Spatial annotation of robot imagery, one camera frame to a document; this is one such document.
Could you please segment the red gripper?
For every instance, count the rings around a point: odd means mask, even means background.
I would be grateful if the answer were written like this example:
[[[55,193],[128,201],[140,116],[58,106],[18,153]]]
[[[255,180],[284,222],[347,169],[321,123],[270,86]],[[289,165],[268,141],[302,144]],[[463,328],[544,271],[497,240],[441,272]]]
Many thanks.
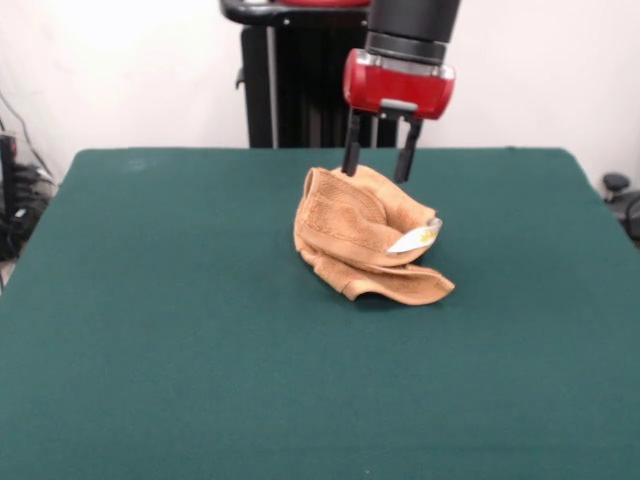
[[[409,131],[399,151],[394,182],[408,181],[421,120],[437,120],[446,110],[455,86],[456,72],[446,65],[429,65],[374,55],[364,49],[349,53],[343,74],[343,95],[349,112],[342,172],[353,176],[360,155],[361,117],[355,110],[372,114],[384,111],[407,113]]]

